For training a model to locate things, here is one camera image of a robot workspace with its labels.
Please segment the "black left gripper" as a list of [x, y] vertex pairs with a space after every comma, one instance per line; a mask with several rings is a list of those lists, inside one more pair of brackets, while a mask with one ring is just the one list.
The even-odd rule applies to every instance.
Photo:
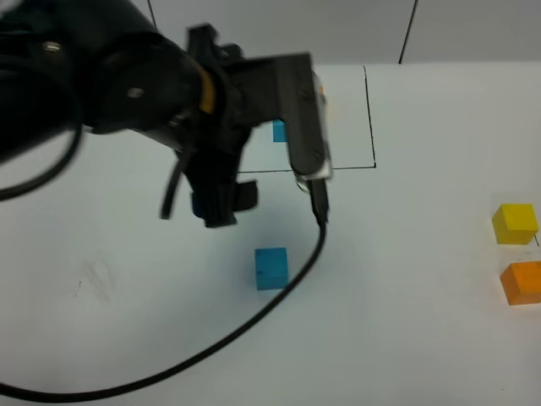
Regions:
[[193, 190], [193, 214], [206, 228], [235, 225], [235, 214], [259, 203], [256, 180], [238, 182], [238, 169], [253, 128], [279, 117], [278, 56], [245, 58], [235, 44], [220, 46], [212, 25], [189, 30], [188, 54], [213, 91], [194, 120], [185, 176]]

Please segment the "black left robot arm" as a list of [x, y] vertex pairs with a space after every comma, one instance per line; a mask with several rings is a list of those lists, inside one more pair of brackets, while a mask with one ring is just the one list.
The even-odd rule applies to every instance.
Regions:
[[161, 204], [169, 218], [182, 179], [206, 227], [233, 225], [255, 208], [254, 181], [239, 182], [250, 116], [249, 62], [219, 45], [210, 25], [181, 48], [129, 1], [17, 1], [1, 13], [1, 159], [7, 162], [67, 130], [71, 143], [47, 170], [3, 188], [3, 200], [53, 181], [83, 133], [125, 129], [169, 147], [177, 162]]

